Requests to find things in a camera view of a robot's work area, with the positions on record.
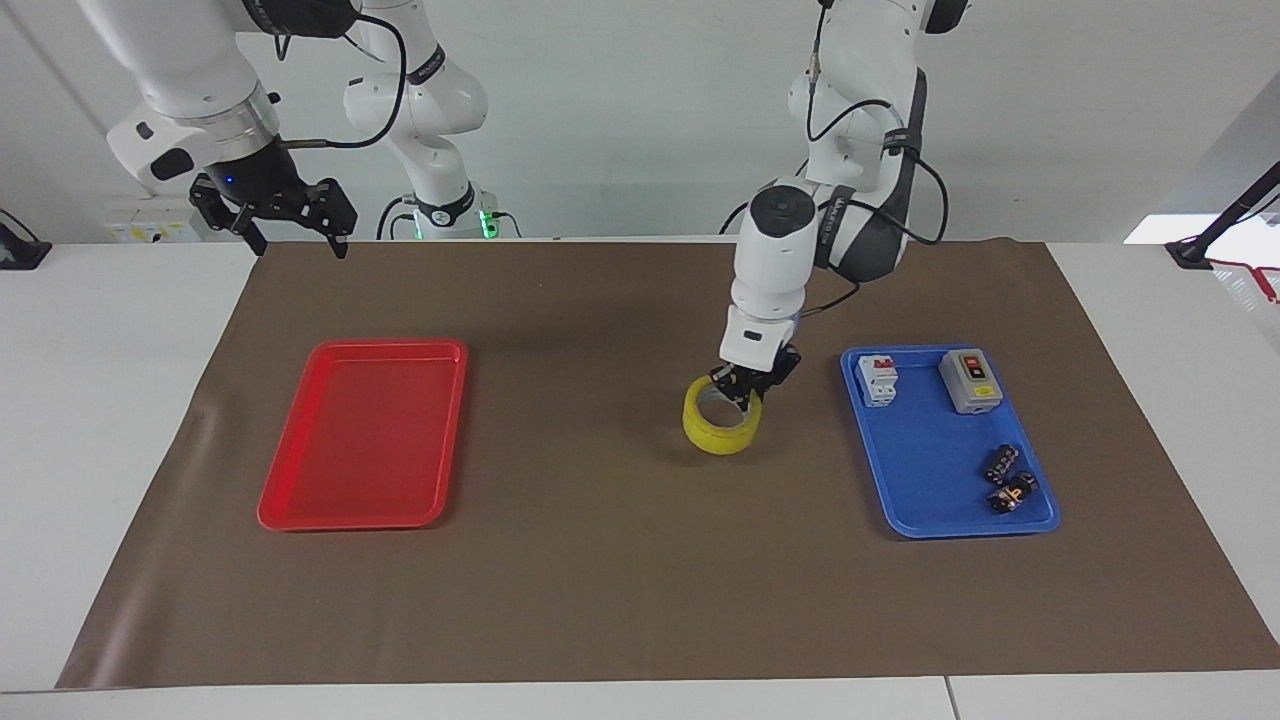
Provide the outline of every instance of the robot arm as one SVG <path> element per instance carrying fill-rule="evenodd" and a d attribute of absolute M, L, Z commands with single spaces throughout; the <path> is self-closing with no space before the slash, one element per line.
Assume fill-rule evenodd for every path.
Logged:
<path fill-rule="evenodd" d="M 475 129 L 484 120 L 484 91 L 448 61 L 413 0 L 78 0 L 111 54 L 133 73 L 143 96 L 108 133 L 120 163 L 147 187 L 204 172 L 191 187 L 192 204 L 214 229 L 229 229 L 261 255 L 266 240 L 256 219 L 291 220 L 325 236 L 346 256 L 356 210 L 333 178 L 303 182 L 291 147 L 362 147 L 328 141 L 284 142 L 257 73 L 236 46 L 236 32 L 337 38 L 357 20 L 387 23 L 366 33 L 381 58 L 406 50 L 403 97 L 399 74 L 358 78 L 348 86 L 352 122 L 378 132 L 394 115 L 388 136 L 424 202 L 457 210 L 470 206 L 461 156 L 439 135 Z M 397 113 L 397 106 L 403 113 Z M 438 152 L 431 145 L 438 141 Z M 448 196 L 448 200 L 439 200 Z"/>
<path fill-rule="evenodd" d="M 475 210 L 490 205 L 492 196 L 472 186 L 462 154 L 443 136 L 484 124 L 489 113 L 484 88 L 436 42 L 419 0 L 365 0 L 365 13 L 399 28 L 408 49 L 403 108 L 387 138 L 413 187 L 419 227 L 433 238 L 481 234 Z M 379 58 L 399 54 L 394 37 L 381 27 L 365 26 L 365 42 Z M 351 124 L 376 132 L 392 111 L 397 81 L 392 74 L 352 81 L 343 97 Z"/>
<path fill-rule="evenodd" d="M 800 361 L 791 340 L 813 268 L 856 287 L 897 266 L 924 122 L 915 37 L 950 31 L 966 0 L 819 4 L 814 55 L 788 104 L 809 140 L 806 172 L 760 190 L 744 215 L 721 342 L 726 365 L 712 373 L 744 411 L 753 392 L 763 397 Z"/>

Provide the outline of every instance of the table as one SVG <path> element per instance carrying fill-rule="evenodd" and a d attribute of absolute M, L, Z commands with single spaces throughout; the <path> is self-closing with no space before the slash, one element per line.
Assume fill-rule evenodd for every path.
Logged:
<path fill-rule="evenodd" d="M 705 242 L 709 238 L 664 238 Z M 1212 527 L 1280 635 L 1280 357 L 1208 273 L 1160 247 L 1051 251 Z M 115 547 L 168 450 L 252 256 L 238 245 L 59 246 L 0 275 L 0 688 L 50 688 Z M 15 309 L 20 316 L 13 316 Z M 1229 364 L 1220 363 L 1230 355 Z M 110 486 L 88 482 L 115 478 Z M 307 716 L 384 708 L 430 716 L 1001 717 L 1038 698 L 1062 717 L 1270 717 L 1280 671 L 552 685 L 193 688 L 9 694 L 32 716 Z"/>

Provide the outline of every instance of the black cable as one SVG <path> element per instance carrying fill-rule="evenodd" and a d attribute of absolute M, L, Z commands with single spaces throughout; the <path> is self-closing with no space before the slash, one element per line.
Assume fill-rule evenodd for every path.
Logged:
<path fill-rule="evenodd" d="M 951 193 L 947 192 L 947 183 L 942 179 L 942 176 L 933 169 L 933 165 L 925 163 L 924 159 L 920 158 L 920 152 L 918 150 L 908 149 L 905 152 L 906 156 L 916 164 L 916 167 L 925 173 L 929 173 L 929 176 L 933 177 L 933 182 L 938 184 L 938 195 L 942 196 L 942 222 L 938 223 L 938 237 L 932 242 L 920 241 L 924 242 L 924 245 L 937 245 L 942 242 L 942 238 L 947 234 L 947 222 L 951 219 Z"/>
<path fill-rule="evenodd" d="M 1275 195 L 1275 197 L 1272 197 L 1271 200 L 1267 200 L 1267 202 L 1266 202 L 1266 204 L 1265 204 L 1263 206 L 1261 206 L 1261 208 L 1258 208 L 1257 210 L 1254 210 L 1254 211 L 1249 213 L 1248 215 L 1245 215 L 1245 217 L 1240 218 L 1239 220 L 1235 220 L 1235 222 L 1234 222 L 1234 223 L 1231 223 L 1231 224 L 1233 224 L 1233 225 L 1238 225 L 1238 224 L 1240 224 L 1240 223 L 1247 223 L 1247 222 L 1252 220 L 1253 218 L 1257 218 L 1257 217 L 1258 217 L 1258 215 L 1261 215 L 1262 213 L 1266 213 L 1267 210 L 1270 210 L 1270 209 L 1271 209 L 1271 206 L 1276 204 L 1276 200 L 1280 200 L 1280 192 L 1277 192 L 1277 193 Z"/>
<path fill-rule="evenodd" d="M 287 140 L 284 141 L 284 147 L 287 149 L 337 147 L 339 150 L 360 150 L 361 147 L 369 147 L 370 145 L 374 145 L 379 140 L 387 137 L 387 133 L 389 133 L 392 131 L 392 127 L 396 126 L 396 119 L 399 118 L 401 104 L 404 100 L 404 83 L 408 79 L 408 47 L 404 46 L 404 36 L 401 35 L 401 31 L 396 26 L 381 18 L 358 14 L 356 15 L 356 19 L 364 20 L 369 24 L 375 24 L 387 28 L 388 31 L 390 31 L 392 35 L 396 36 L 396 45 L 399 46 L 401 51 L 399 88 L 396 91 L 396 104 L 392 106 L 390 117 L 387 118 L 387 124 L 383 126 L 383 129 L 378 131 L 378 133 L 374 135 L 372 137 L 361 140 L 358 142 L 338 142 L 334 140 L 324 140 L 324 138 Z"/>
<path fill-rule="evenodd" d="M 499 219 L 507 218 L 508 220 L 511 220 L 511 225 L 516 228 L 516 237 L 525 237 L 525 233 L 520 232 L 520 220 L 517 220 L 516 217 L 512 215 L 511 213 L 494 213 L 493 217 Z"/>
<path fill-rule="evenodd" d="M 404 202 L 404 196 L 403 195 L 401 195 L 396 200 L 392 200 L 390 202 L 387 204 L 385 208 L 383 208 L 383 214 L 381 214 L 380 218 L 378 218 L 378 234 L 374 236 L 374 240 L 381 240 L 383 238 L 383 229 L 387 228 L 387 218 L 390 217 L 392 210 L 394 210 L 396 206 L 399 205 L 401 202 Z"/>
<path fill-rule="evenodd" d="M 739 205 L 737 208 L 735 208 L 733 211 L 728 214 L 728 219 L 724 220 L 724 224 L 721 225 L 721 232 L 718 232 L 716 234 L 724 234 L 726 232 L 728 232 L 728 227 L 731 224 L 733 224 L 733 219 L 737 218 L 739 214 L 742 213 L 742 210 L 746 210 L 748 205 L 750 205 L 750 202 L 744 202 L 744 204 Z"/>
<path fill-rule="evenodd" d="M 402 213 L 402 214 L 399 214 L 399 215 L 396 215 L 396 219 L 394 219 L 394 220 L 392 220 L 392 227 L 390 227 L 390 228 L 389 228 L 389 231 L 388 231 L 388 232 L 389 232 L 389 236 L 390 236 L 390 238 L 392 238 L 392 240 L 396 240 L 396 223 L 398 223 L 398 222 L 401 222 L 401 220 L 412 220 L 412 219 L 413 219 L 413 215 L 411 215 L 411 214 L 408 214 L 408 213 Z"/>
<path fill-rule="evenodd" d="M 826 313 L 827 310 L 831 310 L 836 305 L 840 305 L 841 302 L 844 302 L 844 301 L 849 300 L 850 297 L 858 295 L 858 291 L 861 290 L 861 288 L 863 288 L 863 283 L 860 283 L 858 281 L 854 281 L 852 290 L 850 290 L 845 295 L 841 295 L 840 297 L 832 300 L 831 302 L 828 302 L 826 305 L 819 305 L 817 307 L 810 307 L 808 310 L 801 311 L 800 316 L 801 318 L 813 318 L 814 315 L 818 315 L 819 313 Z"/>
<path fill-rule="evenodd" d="M 809 133 L 809 142 L 818 142 L 823 137 L 827 137 L 827 133 L 829 133 L 831 131 L 836 129 L 836 126 L 838 126 L 841 120 L 844 120 L 849 115 L 856 113 L 858 110 L 861 110 L 863 108 L 870 108 L 870 106 L 884 108 L 884 109 L 892 108 L 892 105 L 887 100 L 881 100 L 878 97 L 873 97 L 870 100 L 863 100 L 861 102 L 854 102 L 849 108 L 845 108 L 844 111 L 841 111 L 838 115 L 836 115 L 836 119 L 831 120 L 831 123 L 828 123 L 827 127 L 822 128 L 822 132 L 819 132 L 818 135 L 814 135 L 813 133 L 813 92 L 814 92 L 813 86 L 809 86 L 809 115 L 805 119 L 805 131 Z"/>
<path fill-rule="evenodd" d="M 813 132 L 813 99 L 814 99 L 814 95 L 818 92 L 818 74 L 822 72 L 820 68 L 819 68 L 819 65 L 818 65 L 818 54 L 822 50 L 822 26 L 826 24 L 826 22 L 827 22 L 827 6 L 823 5 L 822 6 L 822 13 L 818 14 L 818 29 L 813 33 L 813 56 L 809 59 L 809 67 L 810 67 L 810 74 L 809 74 L 809 111 L 805 114 L 805 133 L 809 137 L 809 142 L 818 142 L 823 137 L 827 137 L 827 133 L 829 133 L 831 131 L 833 131 L 836 128 L 836 126 L 840 124 L 841 120 L 844 120 L 849 115 L 856 113 L 858 110 L 861 110 L 863 108 L 869 108 L 869 106 L 873 106 L 873 105 L 874 106 L 879 106 L 879 108 L 884 108 L 886 110 L 891 110 L 893 108 L 893 105 L 890 104 L 887 100 L 881 100 L 878 97 L 873 97 L 870 100 L 863 100 L 860 102 L 854 102 L 849 108 L 845 108 L 844 111 L 841 111 L 838 115 L 836 115 L 836 119 L 831 120 L 831 123 L 828 123 L 827 127 L 822 128 L 822 132 L 819 132 L 818 135 L 814 135 L 814 132 Z"/>
<path fill-rule="evenodd" d="M 366 56 L 366 58 L 369 58 L 370 60 L 375 60 L 378 63 L 385 63 L 387 61 L 387 60 L 383 60 L 381 58 L 379 58 L 378 55 L 374 55 L 369 50 L 365 50 L 365 47 L 361 44 L 358 44 L 355 40 L 352 40 L 352 37 L 349 35 L 347 35 L 346 32 L 342 33 L 342 38 L 346 40 L 347 44 L 351 45 L 352 47 L 355 47 L 356 50 L 360 50 L 360 54 L 364 55 L 364 56 Z"/>
<path fill-rule="evenodd" d="M 849 204 L 852 205 L 854 208 L 861 208 L 863 210 L 867 210 L 872 215 L 878 217 L 879 219 L 882 219 L 886 223 L 893 225 L 902 234 L 910 237 L 911 240 L 919 242 L 920 245 L 937 245 L 937 243 L 942 242 L 941 237 L 924 237 L 923 234 L 913 231 L 911 228 L 906 227 L 906 224 L 902 223 L 902 220 L 899 220 L 893 215 L 890 215 L 882 208 L 877 208 L 877 206 L 874 206 L 874 205 L 872 205 L 869 202 L 863 202 L 861 200 L 855 200 L 852 197 L 849 199 Z"/>
<path fill-rule="evenodd" d="M 19 220 L 17 215 L 14 215 L 13 213 L 5 210 L 4 208 L 0 208 L 0 215 L 4 215 L 5 218 L 9 218 L 14 223 L 17 223 L 18 227 L 23 229 L 23 232 L 26 232 L 27 234 L 31 236 L 31 240 L 33 242 L 40 242 L 40 236 L 37 236 L 36 233 L 31 232 L 31 228 L 27 227 L 27 223 Z"/>
<path fill-rule="evenodd" d="M 1280 192 L 1277 192 L 1277 193 L 1275 195 L 1275 197 L 1272 197 L 1271 200 L 1267 200 L 1267 201 L 1266 201 L 1266 202 L 1265 202 L 1265 204 L 1263 204 L 1263 205 L 1262 205 L 1261 208 L 1258 208 L 1257 210 L 1254 210 L 1254 211 L 1249 213 L 1248 215 L 1244 215 L 1244 217 L 1243 217 L 1243 218 L 1240 218 L 1239 220 L 1235 220 L 1234 223 L 1231 223 L 1231 227 L 1234 228 L 1235 225 L 1238 225 L 1238 224 L 1240 224 L 1240 223 L 1247 223 L 1247 222 L 1252 220 L 1253 218 L 1257 218 L 1257 217 L 1258 217 L 1258 215 L 1261 215 L 1262 213 L 1266 213 L 1267 210 L 1270 210 L 1270 209 L 1271 209 L 1271 206 L 1272 206 L 1272 205 L 1275 205 L 1275 204 L 1276 204 L 1276 201 L 1277 201 L 1277 200 L 1280 200 Z M 1198 234 L 1193 234 L 1193 236 L 1189 236 L 1189 237 L 1184 237 L 1184 238 L 1181 238 L 1181 240 L 1175 240 L 1174 242 L 1178 242 L 1178 243 L 1181 243 L 1181 245 L 1190 245 L 1190 243 L 1196 242 L 1197 240 L 1199 240 L 1199 236 L 1198 236 Z"/>

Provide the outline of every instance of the tape roll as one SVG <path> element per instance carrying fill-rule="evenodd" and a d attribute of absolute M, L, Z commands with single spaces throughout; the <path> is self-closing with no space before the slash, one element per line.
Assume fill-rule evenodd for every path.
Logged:
<path fill-rule="evenodd" d="M 742 421 L 730 428 L 709 421 L 699 410 L 701 402 L 716 397 L 728 402 L 707 375 L 698 378 L 694 384 L 689 386 L 689 391 L 685 393 L 685 436 L 703 452 L 712 455 L 742 452 L 755 439 L 755 430 L 760 428 L 760 414 L 764 411 L 760 396 L 751 393 L 748 411 L 742 414 Z"/>

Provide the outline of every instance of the red cable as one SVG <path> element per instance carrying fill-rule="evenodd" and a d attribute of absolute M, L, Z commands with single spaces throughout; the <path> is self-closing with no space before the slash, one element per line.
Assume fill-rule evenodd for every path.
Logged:
<path fill-rule="evenodd" d="M 1198 236 L 1193 234 L 1190 237 L 1184 237 L 1184 238 L 1179 240 L 1178 242 L 1187 242 L 1188 240 L 1196 240 L 1197 237 Z M 1274 305 L 1280 305 L 1280 296 L 1276 296 L 1276 288 L 1271 286 L 1271 279 L 1267 278 L 1263 274 L 1265 270 L 1271 270 L 1274 273 L 1280 273 L 1280 268 L 1254 268 L 1253 265 L 1249 265 L 1248 263 L 1233 263 L 1230 260 L 1215 260 L 1213 258 L 1204 258 L 1204 259 L 1208 260 L 1210 263 L 1215 264 L 1215 265 L 1230 265 L 1233 268 L 1244 268 L 1245 270 L 1249 272 L 1249 275 L 1253 278 L 1253 282 L 1258 283 L 1258 288 L 1262 290 L 1262 295 L 1266 296 L 1267 302 L 1271 302 Z"/>

